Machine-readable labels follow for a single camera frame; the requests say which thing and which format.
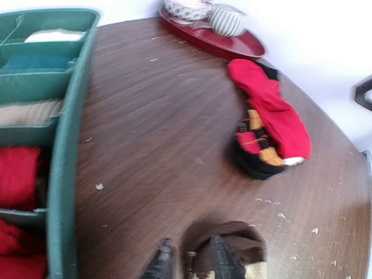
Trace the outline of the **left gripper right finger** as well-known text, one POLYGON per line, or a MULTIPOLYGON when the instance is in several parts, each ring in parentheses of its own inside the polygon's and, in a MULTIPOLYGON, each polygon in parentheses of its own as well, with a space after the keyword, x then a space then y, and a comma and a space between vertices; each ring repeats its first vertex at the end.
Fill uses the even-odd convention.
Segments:
POLYGON ((244 268, 238 263, 231 248, 220 235, 212 235, 210 246, 216 279, 245 278, 244 268))

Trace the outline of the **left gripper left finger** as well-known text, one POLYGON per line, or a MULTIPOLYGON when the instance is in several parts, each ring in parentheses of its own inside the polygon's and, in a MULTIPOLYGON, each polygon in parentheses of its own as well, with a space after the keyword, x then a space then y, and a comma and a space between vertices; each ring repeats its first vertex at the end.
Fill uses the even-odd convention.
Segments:
POLYGON ((171 238, 164 238, 148 263, 142 279, 172 279, 174 272, 174 246, 171 238))

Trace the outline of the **brown argyle sock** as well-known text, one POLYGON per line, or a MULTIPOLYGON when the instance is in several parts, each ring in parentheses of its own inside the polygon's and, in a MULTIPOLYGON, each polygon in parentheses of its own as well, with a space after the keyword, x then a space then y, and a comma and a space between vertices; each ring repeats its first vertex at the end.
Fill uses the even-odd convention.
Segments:
POLYGON ((267 278, 266 245, 244 221, 195 222, 182 242, 185 278, 267 278))

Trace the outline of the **red snowflake sock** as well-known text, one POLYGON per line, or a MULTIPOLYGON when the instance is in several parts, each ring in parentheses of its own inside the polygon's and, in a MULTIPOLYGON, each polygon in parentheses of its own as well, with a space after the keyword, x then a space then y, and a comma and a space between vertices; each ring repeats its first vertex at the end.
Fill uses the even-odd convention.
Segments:
POLYGON ((45 242, 1 221, 1 278, 45 278, 45 242))

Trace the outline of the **green compartment tray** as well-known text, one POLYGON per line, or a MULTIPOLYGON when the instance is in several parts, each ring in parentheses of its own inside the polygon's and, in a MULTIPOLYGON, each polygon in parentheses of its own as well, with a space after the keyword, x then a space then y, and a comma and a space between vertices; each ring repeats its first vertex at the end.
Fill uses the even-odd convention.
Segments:
POLYGON ((1 148, 40 148, 38 206, 32 211, 1 208, 1 221, 45 242, 45 278, 77 278, 75 190, 78 138, 90 83, 91 50, 99 13, 92 9, 41 9, 1 14, 1 67, 15 55, 67 57, 64 71, 2 71, 1 106, 59 100, 60 115, 44 126, 1 127, 1 148), (24 40, 41 30, 86 31, 79 41, 24 40))

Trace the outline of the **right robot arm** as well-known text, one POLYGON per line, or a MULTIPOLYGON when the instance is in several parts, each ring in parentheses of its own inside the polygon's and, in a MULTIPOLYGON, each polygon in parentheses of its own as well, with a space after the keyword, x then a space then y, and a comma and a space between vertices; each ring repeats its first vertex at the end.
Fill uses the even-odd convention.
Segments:
POLYGON ((352 99, 361 107, 371 111, 371 75, 352 87, 352 99))

